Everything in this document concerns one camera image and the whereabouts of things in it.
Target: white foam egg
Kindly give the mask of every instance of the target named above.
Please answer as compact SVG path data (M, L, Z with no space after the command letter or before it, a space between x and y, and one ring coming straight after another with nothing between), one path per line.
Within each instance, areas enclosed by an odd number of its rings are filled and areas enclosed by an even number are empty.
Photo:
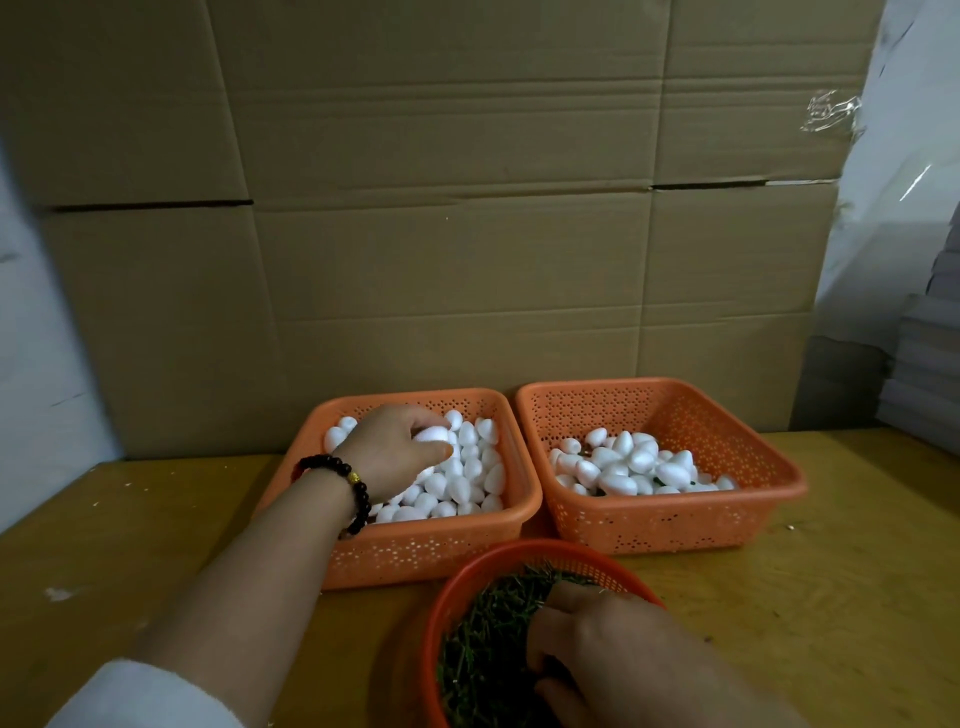
M584 438L586 442L592 448L599 448L603 445L603 441L607 439L607 429L605 427L597 427L592 429L587 433L587 437Z
M635 496L636 483L626 475L601 475L597 480L608 496Z
M580 444L579 440L568 437L560 442L560 449L569 455L576 455L579 454L581 449L583 449L583 446Z
M393 522L422 521L425 518L426 514L423 513L423 511L421 511L419 508L414 508L412 505L401 505L396 509L396 513L394 513Z
M377 523L389 523L394 519L396 512L399 510L398 505L385 505L380 509L380 512L376 514Z
M496 513L497 511L503 510L503 501L500 499L500 496L495 496L490 494L483 499L483 502L480 504L480 511L482 513Z
M331 427L324 435L324 449L327 454L333 452L340 444L347 439L347 433L342 427Z
M494 465L483 481L483 489L492 496L499 496L507 487L507 472L503 463Z
M347 435L349 435L357 426L357 421L355 417L341 417L340 422L337 423L337 426L340 427L340 429L342 429Z
M654 472L663 485L670 485L680 490L690 485L690 473L682 465L660 463Z
M455 409L451 409L449 412L447 412L444 415L444 417L446 417L446 421L450 423L450 430L452 430L453 432L456 432L457 430L459 430L460 425L464 423L464 416L460 414L458 410L455 410Z
M429 493L437 500L443 500L446 498L446 475L433 473L423 481L422 487L425 493Z
M427 429L422 429L416 435L414 435L414 440L419 443L430 443L434 441L439 441L442 443L449 442L450 430L442 425L433 425Z

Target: table surface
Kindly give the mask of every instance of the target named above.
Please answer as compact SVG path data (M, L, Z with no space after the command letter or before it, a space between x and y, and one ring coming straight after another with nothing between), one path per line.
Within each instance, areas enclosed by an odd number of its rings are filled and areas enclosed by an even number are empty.
M895 430L767 436L806 472L743 548L620 559L815 726L960 725L960 461ZM42 725L243 528L274 455L101 465L0 536L0 711ZM321 596L276 728L418 725L437 582Z

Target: perforated basket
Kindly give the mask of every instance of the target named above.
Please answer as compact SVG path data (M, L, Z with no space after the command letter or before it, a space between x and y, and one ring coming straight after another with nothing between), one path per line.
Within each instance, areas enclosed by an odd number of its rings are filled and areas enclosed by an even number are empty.
M324 580L326 590L449 576L476 553L517 538L523 523L540 508L540 484L507 398L492 389L446 389L343 397L321 404L300 428L254 516L290 487L290 475L302 457L324 452L324 434L341 417L350 415L359 420L377 406L389 403L422 404L440 414L456 408L469 420L493 418L500 434L496 448L507 475L504 510L369 525L356 538L340 541L333 549Z
M800 469L696 387L677 379L540 382L516 394L516 411L561 538L603 553L739 546L776 505L806 493ZM649 432L660 447L689 449L706 473L741 489L673 496L578 496L557 482L549 451L592 429Z
M473 599L493 580L520 572L524 566L545 564L588 576L604 589L639 596L659 607L657 595L634 574L596 551L555 539L525 539L503 544L477 556L446 582L430 610L420 647L420 695L427 725L445 728L443 702L437 684L437 661L444 635L452 630Z

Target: plastic wrap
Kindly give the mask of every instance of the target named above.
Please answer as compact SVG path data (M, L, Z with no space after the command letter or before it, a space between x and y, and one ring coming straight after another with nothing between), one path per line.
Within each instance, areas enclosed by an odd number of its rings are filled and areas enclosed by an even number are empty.
M850 120L850 128L856 127L856 113L860 111L860 97L851 96L844 101L836 101L836 88L821 90L814 94L806 105L806 119L800 126L802 132L824 132Z

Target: finger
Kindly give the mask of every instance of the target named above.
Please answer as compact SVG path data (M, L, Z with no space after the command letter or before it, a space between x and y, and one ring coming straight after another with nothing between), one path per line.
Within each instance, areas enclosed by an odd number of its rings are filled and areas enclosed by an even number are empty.
M567 669L573 656L573 617L551 607L541 607L527 628L527 667L543 672L543 660L556 657Z
M453 446L439 440L429 443L413 443L413 446L417 453L418 473L431 466L440 465L453 454Z
M564 681L546 677L534 686L534 692L550 706L564 728L590 728L594 725L583 696Z
M450 427L450 422L446 417L438 415L426 407L421 407L419 404L401 404L398 409L399 416L412 430L432 427L433 425Z
M600 587L587 587L574 584L571 581L558 581L553 585L553 589L550 590L550 594L544 603L548 607L572 615L592 604L605 591Z

